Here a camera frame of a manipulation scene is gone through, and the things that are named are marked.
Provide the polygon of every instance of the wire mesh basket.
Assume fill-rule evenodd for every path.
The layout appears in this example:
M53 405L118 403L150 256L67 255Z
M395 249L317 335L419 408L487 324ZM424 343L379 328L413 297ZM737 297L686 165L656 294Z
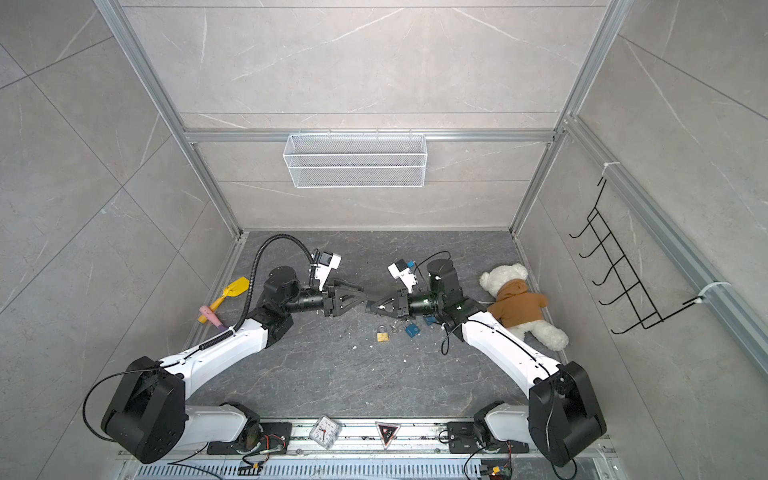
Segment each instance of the wire mesh basket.
M293 134L283 158L296 188L422 187L422 134Z

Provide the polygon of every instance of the teddy bear leg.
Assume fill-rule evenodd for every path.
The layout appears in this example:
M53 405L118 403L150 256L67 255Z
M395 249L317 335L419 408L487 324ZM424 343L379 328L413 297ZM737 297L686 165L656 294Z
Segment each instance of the teddy bear leg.
M530 332L530 323L523 323L522 325L510 326L507 331L512 335L518 337L520 340L525 340L525 332Z
M568 345L568 335L546 320L531 322L531 333L542 345L553 352L559 352Z

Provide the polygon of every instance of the blue tag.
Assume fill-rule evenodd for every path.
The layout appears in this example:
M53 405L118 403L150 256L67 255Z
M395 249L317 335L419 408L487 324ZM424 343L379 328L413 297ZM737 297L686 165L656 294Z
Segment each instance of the blue tag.
M411 323L406 327L406 333L408 333L408 336L411 338L417 336L419 332L421 332L421 330L419 330L415 323Z

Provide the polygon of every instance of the zip tie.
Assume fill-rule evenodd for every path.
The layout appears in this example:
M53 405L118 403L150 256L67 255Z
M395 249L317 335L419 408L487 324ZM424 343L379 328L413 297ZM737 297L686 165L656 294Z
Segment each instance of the zip tie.
M620 164L620 163L621 162L605 162L603 164L603 173L601 173L600 176L601 177L605 177L605 169L608 168L608 165L617 165L617 164Z
M728 286L731 286L731 285L730 285L730 282L712 282L712 283L710 283L710 284L706 285L706 286L705 286L703 289L701 289L701 291L699 292L699 295L698 295L698 296L697 296L697 298L694 300L694 303L702 303L702 302L704 301L704 300L703 300L703 298L704 298L704 293L705 293L707 290L709 290L710 288L712 288L713 286L717 286L717 285L728 285Z

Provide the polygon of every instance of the metal profile bar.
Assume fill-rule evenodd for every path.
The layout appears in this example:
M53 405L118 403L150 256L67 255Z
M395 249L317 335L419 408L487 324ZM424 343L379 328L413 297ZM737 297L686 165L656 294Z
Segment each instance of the metal profile bar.
M566 115L576 115L581 109L584 99L589 92L589 88L592 86L595 77L598 76L600 66L603 65L603 61L616 39L621 23L627 17L627 13L633 2L634 0L612 0L608 5L603 21L598 28L598 33L592 41L592 46L589 48L584 64L581 66L581 70L576 77L576 82L571 89L571 93L568 95L563 111L560 113L560 118L554 128L556 132L554 143L544 152L544 155L541 156L541 161L539 161L534 176L528 184L528 189L525 191L523 200L520 202L520 207L515 214L515 218L512 219L512 224L509 227L509 231L512 232L512 235L520 234L520 229L523 227L525 219L528 218L528 214L531 212L536 196L541 190L541 185L544 184L544 180L552 168L552 163L558 155L558 151L562 145L563 135L561 135L561 133L564 130L564 117Z
M136 71L136 75L138 75L139 80L141 80L141 83L147 90L155 107L168 125L168 129L179 144L181 151L190 162L192 169L200 179L203 187L205 187L206 192L208 192L208 196L219 211L219 215L221 215L232 235L238 237L242 229L237 224L237 219L235 219L229 204L224 200L224 196L221 190L219 190L219 185L214 176L208 171L203 158L184 137L184 126L181 123L178 110L160 83L160 79L147 59L147 54L141 47L122 7L116 0L94 0L94 2L101 12L101 16L104 17L107 25L109 25L112 33L114 33L114 37L118 40L118 43L125 52L125 56L128 58L128 62Z
M284 142L292 134L421 134L429 141L547 141L554 140L553 130L540 128L512 129L242 129L242 130L187 130L184 136L188 142Z
M618 162L581 119L567 116L564 125L600 169ZM612 164L604 176L696 291L725 280L623 165ZM708 290L705 303L768 378L768 326L763 319L730 285Z
M221 294L224 287L230 282L232 273L237 265L237 260L240 258L240 254L243 252L246 240L248 240L248 233L243 233L230 245L227 251L227 256L224 257L224 262L219 268L219 272L216 274L216 279L213 283L213 288L208 292L208 296L205 299L205 304L210 305ZM206 338L215 333L215 329L210 328L210 323L195 322L190 330L187 341L184 344L184 349L188 349L191 346L202 343Z

